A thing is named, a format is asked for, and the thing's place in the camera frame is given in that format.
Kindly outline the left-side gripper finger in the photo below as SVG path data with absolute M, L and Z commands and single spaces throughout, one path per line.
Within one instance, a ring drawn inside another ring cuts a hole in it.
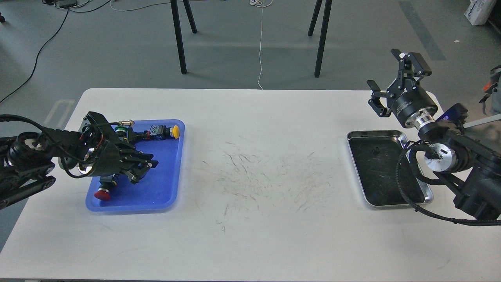
M 152 154 L 140 151 L 120 151 L 119 161 L 127 168 L 156 168 L 158 165 Z
M 129 168 L 128 170 L 123 170 L 121 173 L 122 175 L 125 175 L 127 177 L 130 183 L 137 184 L 139 181 L 145 178 L 150 168 L 151 167 L 147 164 L 139 164 L 132 166 L 132 168 Z

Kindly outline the right-side gripper finger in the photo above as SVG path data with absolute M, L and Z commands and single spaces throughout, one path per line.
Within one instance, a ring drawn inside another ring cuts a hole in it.
M 391 54 L 399 62 L 397 77 L 391 88 L 417 88 L 419 80 L 433 73 L 420 53 L 404 53 L 399 49 L 391 49 Z
M 394 98 L 394 93 L 391 91 L 381 91 L 380 87 L 374 80 L 367 80 L 367 84 L 371 90 L 371 98 L 368 104 L 374 112 L 381 118 L 388 118 L 391 116 L 391 109 L 384 107 L 381 103 L 381 98 Z

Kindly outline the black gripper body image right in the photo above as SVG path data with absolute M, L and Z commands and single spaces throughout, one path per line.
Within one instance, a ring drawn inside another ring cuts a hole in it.
M 387 116 L 394 114 L 404 128 L 421 129 L 434 122 L 437 105 L 419 85 L 406 80 L 404 86 L 394 80 L 387 89 Z

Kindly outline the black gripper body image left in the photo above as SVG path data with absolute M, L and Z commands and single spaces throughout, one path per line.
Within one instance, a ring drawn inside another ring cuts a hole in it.
M 130 171 L 133 164 L 125 158 L 131 158 L 135 146 L 125 141 L 111 143 L 104 141 L 97 146 L 86 148 L 84 160 L 90 164 L 84 165 L 84 175 L 108 176 L 113 174 L 125 174 Z

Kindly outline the black robot arm image left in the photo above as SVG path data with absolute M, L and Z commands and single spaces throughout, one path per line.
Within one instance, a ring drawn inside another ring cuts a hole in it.
M 152 154 L 136 149 L 136 141 L 149 135 L 134 132 L 133 120 L 110 123 L 103 114 L 89 111 L 80 130 L 67 131 L 44 127 L 18 115 L 1 115 L 3 123 L 13 121 L 33 125 L 39 132 L 1 138 L 2 209 L 52 186 L 56 181 L 50 175 L 55 168 L 54 157 L 74 179 L 99 177 L 100 187 L 94 195 L 106 201 L 120 175 L 136 184 L 158 165 Z

